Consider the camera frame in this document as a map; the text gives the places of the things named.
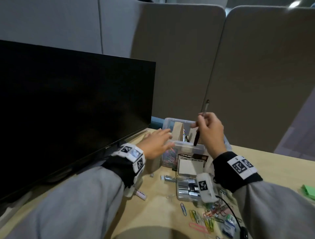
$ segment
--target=desk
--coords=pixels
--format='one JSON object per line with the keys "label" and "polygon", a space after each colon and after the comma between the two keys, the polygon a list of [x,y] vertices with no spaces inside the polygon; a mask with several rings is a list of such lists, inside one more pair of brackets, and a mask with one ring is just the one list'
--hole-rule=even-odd
{"label": "desk", "polygon": [[[139,134],[137,137],[130,139],[129,142],[136,144],[141,141],[143,136],[144,133]],[[232,148],[236,154],[243,155],[249,159],[267,182],[279,184],[295,191],[302,184],[315,186],[315,162],[313,161],[238,146],[232,146]],[[143,176],[140,190],[147,195],[147,200],[143,201],[137,196],[133,196],[130,200],[124,198],[105,238],[205,238],[203,233],[195,231],[188,226],[189,222],[191,222],[188,210],[194,209],[193,204],[183,202],[187,210],[187,216],[185,217],[180,208],[181,202],[176,197],[166,199],[166,196],[176,193],[175,183],[161,181],[160,175],[174,176],[175,174],[170,168],[161,167],[154,173],[153,178],[150,178],[149,175]],[[48,193],[49,191],[25,204],[0,229],[0,238],[5,237]],[[234,211],[236,216],[239,217],[239,211],[237,209]]]}

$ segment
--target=computer monitor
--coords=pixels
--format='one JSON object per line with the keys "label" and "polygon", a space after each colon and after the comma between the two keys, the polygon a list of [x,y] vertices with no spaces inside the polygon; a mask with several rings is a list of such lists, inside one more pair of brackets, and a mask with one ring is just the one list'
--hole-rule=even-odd
{"label": "computer monitor", "polygon": [[0,41],[0,202],[148,127],[155,62]]}

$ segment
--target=clear plastic box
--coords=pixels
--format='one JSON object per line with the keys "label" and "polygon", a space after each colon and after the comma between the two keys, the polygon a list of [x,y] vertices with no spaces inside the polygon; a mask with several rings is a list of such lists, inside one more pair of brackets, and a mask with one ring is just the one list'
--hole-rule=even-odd
{"label": "clear plastic box", "polygon": [[[194,121],[166,118],[164,120],[162,129],[171,129],[172,132],[175,122],[183,123],[185,133],[186,135],[189,135],[190,125],[194,123]],[[178,154],[186,154],[190,156],[193,156],[194,154],[203,155],[205,151],[205,147],[203,144],[197,144],[197,146],[194,146],[193,143],[188,143],[184,141],[177,141],[172,139],[169,141],[174,142],[175,146],[162,154],[162,166],[164,167],[177,168]]]}

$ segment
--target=black pen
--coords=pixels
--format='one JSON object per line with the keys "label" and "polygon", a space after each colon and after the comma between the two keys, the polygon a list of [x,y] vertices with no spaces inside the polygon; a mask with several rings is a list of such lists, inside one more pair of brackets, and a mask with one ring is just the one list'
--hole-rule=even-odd
{"label": "black pen", "polygon": [[[202,116],[203,116],[203,117],[206,115],[208,106],[209,106],[209,100],[206,101],[206,104],[205,104],[205,106],[204,106],[204,111],[203,111],[203,113],[202,113]],[[197,133],[196,133],[195,141],[194,141],[194,146],[197,146],[197,143],[198,143],[198,141],[199,141],[199,137],[200,137],[200,132],[199,132],[199,129],[198,129],[198,130],[197,130]]]}

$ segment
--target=person's left hand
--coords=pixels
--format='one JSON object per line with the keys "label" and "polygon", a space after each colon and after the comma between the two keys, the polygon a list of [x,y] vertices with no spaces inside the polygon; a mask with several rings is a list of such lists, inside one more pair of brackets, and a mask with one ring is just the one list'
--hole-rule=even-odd
{"label": "person's left hand", "polygon": [[152,134],[147,133],[143,140],[137,144],[137,147],[143,150],[146,159],[154,159],[175,146],[173,142],[166,143],[172,138],[172,135],[169,134],[170,131],[170,129],[158,129]]}

